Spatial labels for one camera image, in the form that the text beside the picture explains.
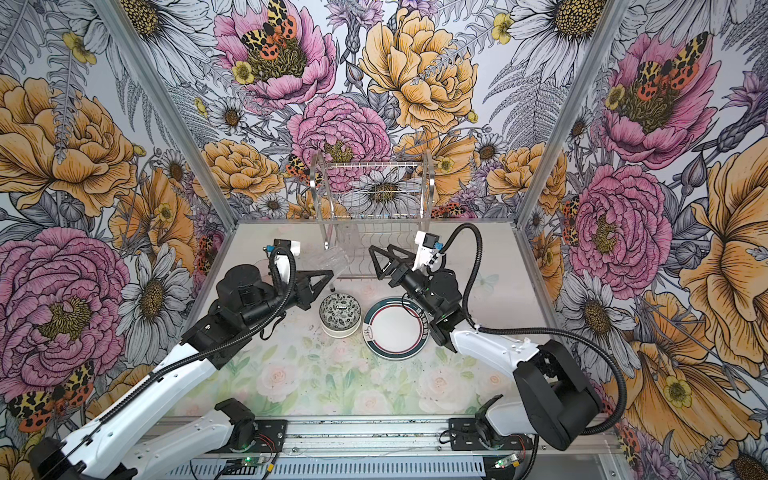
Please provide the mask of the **pink patterned bowl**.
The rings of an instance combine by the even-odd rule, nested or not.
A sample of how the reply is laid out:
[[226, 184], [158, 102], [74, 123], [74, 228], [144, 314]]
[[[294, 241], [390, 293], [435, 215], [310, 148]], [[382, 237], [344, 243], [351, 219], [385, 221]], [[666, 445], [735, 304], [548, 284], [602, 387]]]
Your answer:
[[333, 329], [345, 329], [361, 321], [362, 309], [356, 298], [347, 293], [332, 293], [320, 304], [321, 325]]

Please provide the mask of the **cream white bowl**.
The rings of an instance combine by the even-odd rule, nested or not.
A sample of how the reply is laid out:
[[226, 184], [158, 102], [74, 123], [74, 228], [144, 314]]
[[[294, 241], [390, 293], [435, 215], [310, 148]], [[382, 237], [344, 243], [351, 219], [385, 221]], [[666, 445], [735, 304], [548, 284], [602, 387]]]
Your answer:
[[359, 324], [355, 324], [349, 328], [338, 330], [338, 329], [330, 328], [325, 324], [321, 325], [322, 331], [333, 339], [343, 339], [343, 338], [350, 337], [359, 330], [359, 327], [360, 327]]

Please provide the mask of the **green rimmed plate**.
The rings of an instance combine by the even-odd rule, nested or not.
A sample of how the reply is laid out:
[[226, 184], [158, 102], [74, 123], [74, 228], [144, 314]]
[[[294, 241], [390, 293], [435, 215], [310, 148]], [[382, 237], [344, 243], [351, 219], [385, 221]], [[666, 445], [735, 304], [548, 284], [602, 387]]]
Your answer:
[[375, 355], [391, 361], [406, 360], [420, 353], [428, 343], [428, 319], [411, 299], [385, 298], [366, 312], [362, 336]]

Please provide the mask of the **chrome two-tier dish rack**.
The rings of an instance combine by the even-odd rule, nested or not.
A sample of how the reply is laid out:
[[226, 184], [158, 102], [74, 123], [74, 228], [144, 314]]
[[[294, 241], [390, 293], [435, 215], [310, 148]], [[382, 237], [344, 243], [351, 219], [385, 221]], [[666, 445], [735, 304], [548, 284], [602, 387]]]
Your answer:
[[429, 226], [435, 203], [431, 153], [396, 152], [388, 162], [339, 163], [316, 154], [310, 166], [310, 198], [325, 249], [341, 247], [349, 270], [340, 280], [375, 277], [368, 248], [390, 244], [414, 250]]

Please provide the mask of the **pink drinking glass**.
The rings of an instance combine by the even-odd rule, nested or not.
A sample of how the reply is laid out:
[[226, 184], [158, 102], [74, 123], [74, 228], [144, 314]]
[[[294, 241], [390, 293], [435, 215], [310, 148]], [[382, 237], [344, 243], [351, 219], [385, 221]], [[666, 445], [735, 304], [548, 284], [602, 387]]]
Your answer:
[[262, 276], [269, 274], [269, 260], [264, 258], [256, 261], [254, 266], [259, 269]]

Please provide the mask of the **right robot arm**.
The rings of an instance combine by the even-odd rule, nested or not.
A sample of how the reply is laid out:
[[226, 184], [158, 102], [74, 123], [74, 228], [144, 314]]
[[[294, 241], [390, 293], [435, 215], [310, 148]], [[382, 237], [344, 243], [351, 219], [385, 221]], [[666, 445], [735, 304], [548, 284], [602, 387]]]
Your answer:
[[518, 395], [496, 395], [476, 413], [474, 433], [497, 448], [514, 435], [533, 435], [563, 451], [579, 436], [603, 430], [596, 419], [603, 403], [574, 358], [560, 342], [537, 344], [522, 331], [491, 332], [474, 326], [464, 307], [458, 281], [449, 269], [430, 270], [421, 255], [394, 245], [372, 246], [376, 276], [400, 287], [426, 315], [435, 342], [478, 360], [514, 381]]

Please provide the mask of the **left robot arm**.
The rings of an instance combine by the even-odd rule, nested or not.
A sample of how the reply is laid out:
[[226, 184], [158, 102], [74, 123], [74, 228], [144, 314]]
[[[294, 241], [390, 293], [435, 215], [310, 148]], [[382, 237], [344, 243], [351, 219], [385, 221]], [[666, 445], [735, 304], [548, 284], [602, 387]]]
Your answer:
[[64, 440], [44, 439], [29, 454], [36, 479], [157, 479], [181, 463], [223, 447], [246, 450], [254, 415], [237, 400], [167, 434], [143, 436], [188, 392], [221, 370], [251, 339], [292, 307], [308, 310], [332, 280], [330, 270], [285, 274], [271, 282], [254, 265], [230, 268], [217, 298], [166, 358], [115, 404]]

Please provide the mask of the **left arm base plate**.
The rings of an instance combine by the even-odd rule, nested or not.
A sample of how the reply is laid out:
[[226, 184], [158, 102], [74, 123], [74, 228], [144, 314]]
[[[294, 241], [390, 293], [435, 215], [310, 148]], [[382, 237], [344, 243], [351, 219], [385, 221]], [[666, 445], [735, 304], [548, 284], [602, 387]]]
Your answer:
[[283, 451], [287, 436], [288, 421], [283, 419], [255, 419], [247, 431], [249, 436], [249, 454], [280, 453]]

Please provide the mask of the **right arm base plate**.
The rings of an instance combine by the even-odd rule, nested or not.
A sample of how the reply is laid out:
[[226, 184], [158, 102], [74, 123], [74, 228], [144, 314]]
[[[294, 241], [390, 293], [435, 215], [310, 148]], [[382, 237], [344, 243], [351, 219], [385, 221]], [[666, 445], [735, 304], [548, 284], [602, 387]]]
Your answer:
[[474, 417], [453, 417], [448, 428], [440, 433], [439, 443], [449, 445], [452, 451], [528, 451], [533, 447], [527, 435], [501, 437], [489, 426]]

